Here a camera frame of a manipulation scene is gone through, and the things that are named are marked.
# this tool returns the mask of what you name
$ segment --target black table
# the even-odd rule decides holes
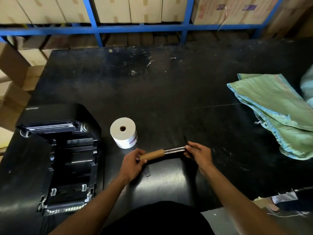
[[[313,63],[313,40],[232,43],[193,42],[183,46],[116,47],[53,52],[29,106],[80,103],[102,128],[106,187],[123,156],[110,126],[120,117],[136,123],[136,147],[147,152],[179,147],[188,140],[212,148],[216,167],[249,199],[313,186],[313,160],[290,159],[250,108],[226,84],[237,73],[282,73],[298,91]],[[0,232],[49,232],[68,215],[36,213],[49,145],[17,133],[0,164]],[[221,206],[194,162],[181,154],[149,165],[121,194],[108,223],[130,210],[175,201],[199,211]]]

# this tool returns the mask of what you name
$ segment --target cardboard tube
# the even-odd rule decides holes
[[[157,151],[154,151],[154,152],[151,152],[151,153],[147,153],[147,154],[141,155],[141,156],[139,156],[139,158],[140,158],[140,160],[147,159],[147,161],[150,161],[150,160],[153,160],[153,159],[156,159],[156,158],[163,157],[164,155],[165,155],[164,154],[164,150],[160,149],[160,150],[157,150]]]

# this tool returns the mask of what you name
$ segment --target blue metal shelf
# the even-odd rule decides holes
[[[127,32],[154,32],[154,31],[181,31],[180,42],[186,42],[187,32],[190,30],[242,30],[255,29],[253,38],[262,34],[263,29],[268,25],[277,8],[283,0],[279,0],[265,22],[261,25],[194,25],[190,24],[190,17],[193,10],[194,0],[188,0],[184,21],[181,24],[138,24],[138,25],[107,25],[98,26],[95,14],[93,13],[89,0],[84,0],[89,15],[91,27],[82,27],[80,24],[73,24],[73,27],[30,27],[30,28],[0,28],[0,42],[4,42],[2,36],[18,35],[54,35],[54,34],[94,34],[98,45],[103,47],[100,33],[127,33]]]

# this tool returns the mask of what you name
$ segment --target white label roll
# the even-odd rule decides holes
[[[131,148],[137,142],[136,125],[130,118],[115,120],[111,125],[110,133],[120,148]]]

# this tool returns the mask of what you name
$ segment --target right hand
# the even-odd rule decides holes
[[[190,158],[191,153],[194,156],[194,159],[196,163],[199,166],[200,172],[204,174],[204,172],[209,167],[214,167],[212,162],[212,155],[211,155],[211,149],[203,146],[201,144],[198,144],[196,142],[190,142],[188,141],[189,145],[186,145],[187,152],[184,152],[184,155],[188,158]]]

